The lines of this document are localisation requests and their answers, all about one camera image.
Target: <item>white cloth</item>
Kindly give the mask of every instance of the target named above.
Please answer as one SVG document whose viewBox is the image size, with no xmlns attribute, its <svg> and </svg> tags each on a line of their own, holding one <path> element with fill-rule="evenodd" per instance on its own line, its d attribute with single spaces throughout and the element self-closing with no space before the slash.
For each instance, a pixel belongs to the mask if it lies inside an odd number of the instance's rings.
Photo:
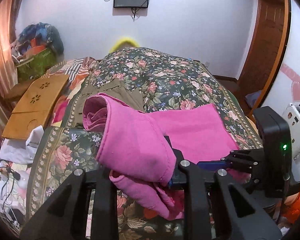
<svg viewBox="0 0 300 240">
<path fill-rule="evenodd" d="M 31 164 L 43 136 L 43 127 L 34 128 L 26 141 L 5 139 L 0 149 L 0 159 L 18 164 Z"/>
</svg>

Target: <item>olive green cloth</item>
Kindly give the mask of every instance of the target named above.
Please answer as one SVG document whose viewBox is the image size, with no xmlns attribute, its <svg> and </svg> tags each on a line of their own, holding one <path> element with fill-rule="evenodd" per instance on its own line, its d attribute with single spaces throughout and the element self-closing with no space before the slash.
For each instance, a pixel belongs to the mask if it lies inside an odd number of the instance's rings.
<svg viewBox="0 0 300 240">
<path fill-rule="evenodd" d="M 83 88 L 82 93 L 78 98 L 77 107 L 75 108 L 74 111 L 74 119 L 76 124 L 75 126 L 83 127 L 82 111 L 83 111 L 84 103 L 88 97 L 96 95 L 98 93 L 105 93 L 111 97 L 123 101 L 133 109 L 144 112 L 143 98 L 139 89 L 130 91 L 127 89 L 124 82 L 121 82 L 119 81 L 119 79 L 116 78 L 99 88 L 95 86 L 87 86 Z"/>
</svg>

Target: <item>pink cloth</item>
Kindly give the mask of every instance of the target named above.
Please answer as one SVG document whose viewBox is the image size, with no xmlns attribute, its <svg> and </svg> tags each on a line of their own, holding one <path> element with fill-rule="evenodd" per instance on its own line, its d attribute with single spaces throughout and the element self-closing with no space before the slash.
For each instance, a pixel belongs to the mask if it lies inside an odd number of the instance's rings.
<svg viewBox="0 0 300 240">
<path fill-rule="evenodd" d="M 182 191 L 165 188 L 176 157 L 163 136 L 193 163 L 238 149 L 212 104 L 146 114 L 99 93 L 86 100 L 82 115 L 87 131 L 104 133 L 96 160 L 112 169 L 111 181 L 168 220 L 183 217 L 184 199 Z"/>
</svg>

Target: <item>metal screw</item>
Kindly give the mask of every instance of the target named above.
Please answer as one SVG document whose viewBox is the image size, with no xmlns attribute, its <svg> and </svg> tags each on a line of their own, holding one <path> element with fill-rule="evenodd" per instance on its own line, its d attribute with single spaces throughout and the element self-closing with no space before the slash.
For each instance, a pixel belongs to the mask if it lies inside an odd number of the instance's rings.
<svg viewBox="0 0 300 240">
<path fill-rule="evenodd" d="M 82 169 L 76 169 L 73 173 L 76 176 L 80 176 L 83 173 L 83 170 Z"/>
<path fill-rule="evenodd" d="M 218 174 L 219 174 L 220 176 L 226 176 L 226 175 L 227 175 L 227 171 L 224 170 L 224 169 L 220 169 L 220 170 L 218 170 Z"/>
<path fill-rule="evenodd" d="M 180 164 L 181 164 L 181 166 L 183 166 L 183 167 L 188 167 L 188 166 L 190 165 L 190 162 L 187 161 L 187 160 L 182 160 L 182 161 L 180 162 Z"/>
</svg>

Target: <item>floral bedspread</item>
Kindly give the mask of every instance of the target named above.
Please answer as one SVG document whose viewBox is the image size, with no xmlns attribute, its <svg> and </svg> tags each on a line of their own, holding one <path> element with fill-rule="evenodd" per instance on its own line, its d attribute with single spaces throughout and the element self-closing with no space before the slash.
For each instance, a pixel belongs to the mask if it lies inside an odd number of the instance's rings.
<svg viewBox="0 0 300 240">
<path fill-rule="evenodd" d="M 102 133 L 89 133 L 74 127 L 74 110 L 84 86 L 99 87 L 113 78 L 123 80 L 129 90 L 140 88 L 146 112 L 193 109 L 213 103 L 240 149 L 262 147 L 236 99 L 203 64 L 152 49 L 125 48 L 110 53 L 95 66 L 81 90 L 67 104 L 61 127 L 45 131 L 28 183 L 27 219 L 73 170 L 96 168 L 94 157 Z M 182 238 L 182 220 L 167 221 L 121 191 L 117 195 L 117 208 L 120 240 Z"/>
</svg>

